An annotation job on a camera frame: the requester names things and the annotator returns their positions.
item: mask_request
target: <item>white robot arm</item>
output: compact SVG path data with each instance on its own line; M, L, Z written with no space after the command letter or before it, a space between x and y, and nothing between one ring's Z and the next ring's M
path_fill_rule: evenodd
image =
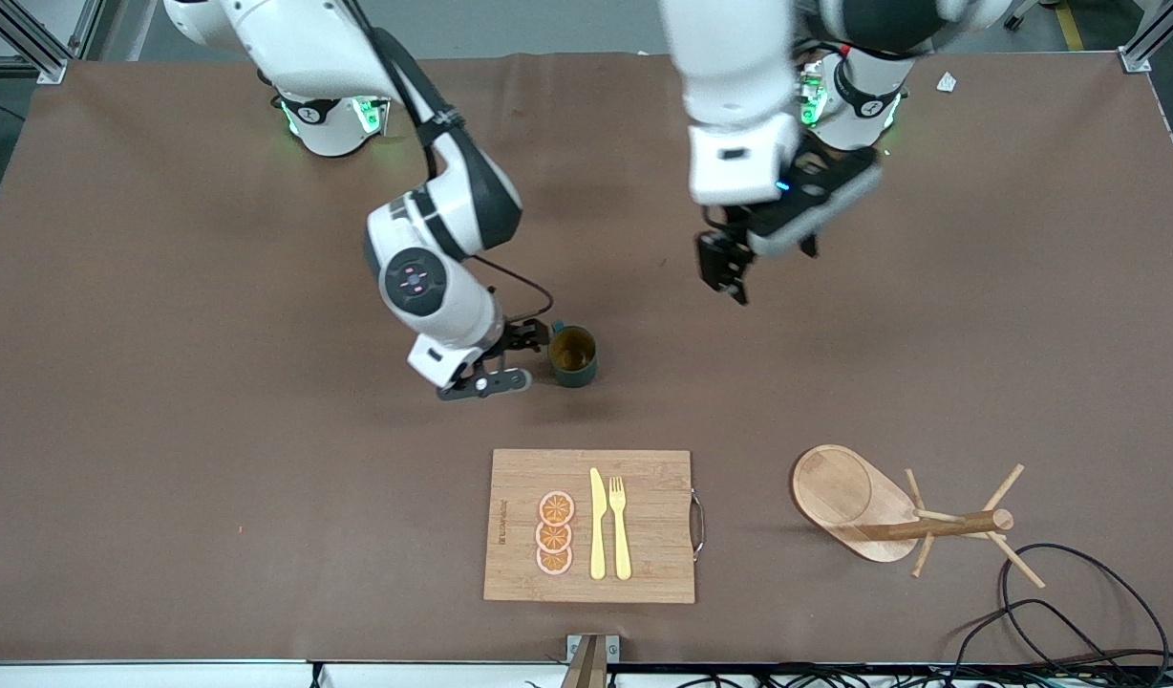
M880 179L873 144L925 54L1010 0L660 0L690 125L701 279L747 304L757 256L798 246ZM793 43L796 35L808 39ZM828 53L796 64L804 45ZM724 222L708 207L721 205Z
M461 265L511 239L521 202L402 45L369 27L346 0L164 4L195 42L239 48L253 59L280 93L294 134L320 156L353 152L373 135L359 116L362 103L374 96L404 102L429 178L369 213L364 250L387 308L418 333L408 362L447 401L527 389L528 372L486 370L483 360L536 349L548 331L534 319L507 321L489 288ZM433 151L445 162L441 173Z

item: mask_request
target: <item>cutting board handle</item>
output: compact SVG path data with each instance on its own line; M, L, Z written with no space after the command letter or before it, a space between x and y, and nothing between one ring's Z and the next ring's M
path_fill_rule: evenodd
M700 497L697 497L697 489L690 488L687 495L692 497L692 502L687 505L687 536L692 538L692 506L697 506L697 544L692 546L692 560L696 561L697 557L701 554L701 549L705 547L705 506L701 505Z

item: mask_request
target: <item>brown tabletop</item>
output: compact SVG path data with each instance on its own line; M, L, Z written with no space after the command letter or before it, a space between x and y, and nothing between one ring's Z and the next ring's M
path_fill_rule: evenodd
M788 497L826 442L954 512L1026 464L1011 544L1105 559L1173 643L1173 149L1145 75L924 61L883 185L740 308L697 281L665 59L429 73L524 199L490 257L598 334L595 386L533 354L530 391L443 404L404 363L361 231L419 182L411 139L319 159L250 64L72 64L0 195L0 659L540 659L591 631L639 661L954 658L1001 554L856 558ZM494 448L691 449L697 604L483 601ZM1154 642L1100 575L1031 563L1100 643ZM970 658L1030 659L1003 627Z

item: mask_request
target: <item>wooden cutting board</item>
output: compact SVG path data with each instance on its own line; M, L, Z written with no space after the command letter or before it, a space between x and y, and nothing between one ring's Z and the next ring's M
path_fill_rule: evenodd
M604 516L608 575L590 575L590 469L625 479L625 530L633 577L616 575L613 515ZM659 450L495 449L486 550L486 600L540 602L696 601L690 534L690 452ZM537 566L537 506L554 489L574 498L574 563L561 575Z

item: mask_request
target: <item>green mug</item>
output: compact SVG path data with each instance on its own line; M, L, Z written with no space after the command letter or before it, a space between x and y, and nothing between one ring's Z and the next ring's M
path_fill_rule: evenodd
M552 375L562 387L585 387L599 370L595 336L584 327L561 321L552 323L548 360L552 362Z

